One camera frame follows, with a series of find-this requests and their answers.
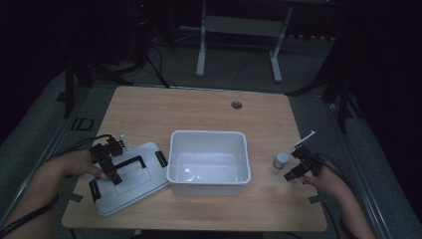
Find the metal frame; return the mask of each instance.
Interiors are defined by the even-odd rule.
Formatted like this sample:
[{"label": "metal frame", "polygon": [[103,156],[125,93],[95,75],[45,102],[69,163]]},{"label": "metal frame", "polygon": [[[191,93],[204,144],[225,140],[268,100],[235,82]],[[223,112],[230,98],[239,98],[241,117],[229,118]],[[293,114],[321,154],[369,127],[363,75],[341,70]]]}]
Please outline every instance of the metal frame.
[{"label": "metal frame", "polygon": [[199,48],[198,64],[196,67],[196,76],[203,77],[205,71],[206,57],[206,32],[220,32],[232,34],[244,34],[266,37],[277,37],[277,44],[274,50],[270,51],[270,62],[273,68],[274,81],[280,83],[282,73],[279,65],[279,52],[285,38],[286,30],[293,8],[289,7],[284,21],[269,21],[244,18],[230,18],[219,16],[208,16],[206,11],[206,0],[202,1],[202,20],[201,20],[201,44]]}]

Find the floor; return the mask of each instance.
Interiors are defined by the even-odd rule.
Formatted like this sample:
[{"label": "floor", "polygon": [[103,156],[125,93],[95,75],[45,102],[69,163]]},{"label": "floor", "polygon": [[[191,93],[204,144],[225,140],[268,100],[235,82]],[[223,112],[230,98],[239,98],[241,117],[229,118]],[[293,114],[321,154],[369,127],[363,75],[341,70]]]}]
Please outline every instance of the floor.
[{"label": "floor", "polygon": [[[158,51],[150,49],[148,54],[157,69],[162,59],[161,75],[171,82],[170,86],[273,94],[294,91],[310,83],[332,46],[332,42],[325,40],[285,40],[279,56],[284,81],[276,84],[272,78],[267,51],[251,48],[226,49],[220,42],[214,43],[212,37],[207,51],[205,76],[197,78],[195,71],[198,48],[194,41],[197,35],[193,34],[190,39],[182,39],[183,37],[177,41],[174,50],[157,38],[154,46]],[[129,64],[122,62],[118,68]],[[95,75],[97,83],[91,89],[77,85],[76,108],[68,119],[64,119],[64,104],[56,102],[57,95],[64,90],[64,76],[65,74],[60,74],[51,81],[19,126],[0,147],[2,212],[7,212],[13,204],[20,182],[27,181],[33,169],[52,152],[81,138],[96,135],[106,106],[117,87],[115,83],[98,74]],[[135,82],[136,86],[160,87],[150,64],[122,77]],[[324,87],[320,87],[303,96],[290,97],[301,136],[307,135],[310,130],[317,132],[317,136],[310,140],[309,147],[335,158],[352,180],[362,208],[379,238],[420,237],[422,227],[365,119],[350,110],[350,118],[346,120],[347,134],[341,133],[335,122],[336,103],[328,105],[322,102],[319,96],[323,90]],[[95,123],[91,130],[74,130],[72,124],[76,119],[91,119]],[[75,183],[73,180],[65,181],[62,192],[72,191]],[[323,194],[321,197],[328,209],[324,211],[328,224],[324,232],[143,231],[140,238],[343,238],[341,232],[337,236],[339,212],[335,202]],[[66,201],[61,201],[58,205],[56,238],[72,238],[70,230],[60,223],[66,205]],[[76,229],[75,234],[78,238],[129,238],[133,236],[133,231]]]}]

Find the person's hand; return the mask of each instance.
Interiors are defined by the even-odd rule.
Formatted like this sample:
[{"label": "person's hand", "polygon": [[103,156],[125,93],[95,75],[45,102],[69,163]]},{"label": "person's hand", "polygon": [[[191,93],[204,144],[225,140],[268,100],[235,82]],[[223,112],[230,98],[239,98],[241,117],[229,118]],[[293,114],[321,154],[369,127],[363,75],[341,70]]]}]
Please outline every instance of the person's hand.
[{"label": "person's hand", "polygon": [[93,165],[89,150],[77,150],[65,153],[49,160],[45,167],[51,168],[60,176],[83,176],[91,174],[99,178],[106,178],[103,171]]},{"label": "person's hand", "polygon": [[334,198],[339,198],[340,196],[351,193],[347,184],[331,171],[331,169],[324,165],[320,168],[318,176],[303,176],[300,177],[299,180],[302,183],[316,187],[316,189],[321,190]]}]

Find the table surface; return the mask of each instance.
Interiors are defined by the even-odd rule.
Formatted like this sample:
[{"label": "table surface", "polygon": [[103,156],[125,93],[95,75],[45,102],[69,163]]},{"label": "table surface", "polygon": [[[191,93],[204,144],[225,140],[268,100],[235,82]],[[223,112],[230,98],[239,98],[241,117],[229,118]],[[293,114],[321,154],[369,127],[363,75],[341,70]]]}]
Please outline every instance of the table surface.
[{"label": "table surface", "polygon": [[[232,102],[242,103],[235,110]],[[298,165],[290,155],[277,171],[280,151],[300,139],[289,99],[283,95],[160,88],[117,88],[99,134],[124,133],[128,147],[156,142],[168,158],[171,134],[178,129],[233,130],[245,134],[251,181],[236,196],[184,196],[171,186],[120,212],[102,217],[92,201],[87,177],[74,192],[63,225],[70,228],[123,228],[228,231],[323,231],[326,221],[310,185],[286,182],[283,175]]]}]

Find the white plastic bin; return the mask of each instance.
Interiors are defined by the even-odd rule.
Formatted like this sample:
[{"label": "white plastic bin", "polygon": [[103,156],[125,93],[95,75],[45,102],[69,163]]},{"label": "white plastic bin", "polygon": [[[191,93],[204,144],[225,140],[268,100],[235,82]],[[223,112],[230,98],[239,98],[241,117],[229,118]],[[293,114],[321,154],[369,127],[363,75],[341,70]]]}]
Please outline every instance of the white plastic bin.
[{"label": "white plastic bin", "polygon": [[239,194],[251,180],[245,135],[238,131],[175,131],[167,179],[176,194]]}]

